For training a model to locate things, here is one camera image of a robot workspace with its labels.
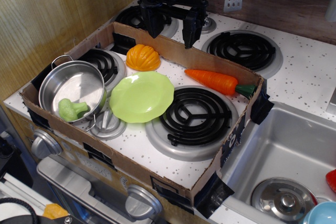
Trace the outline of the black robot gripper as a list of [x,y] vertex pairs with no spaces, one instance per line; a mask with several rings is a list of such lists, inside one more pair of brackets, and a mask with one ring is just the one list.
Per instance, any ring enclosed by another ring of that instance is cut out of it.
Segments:
[[[163,15],[183,19],[183,40],[186,49],[199,40],[206,18],[207,0],[139,0],[140,11],[150,36],[156,38],[164,29]],[[176,5],[190,7],[186,12]]]

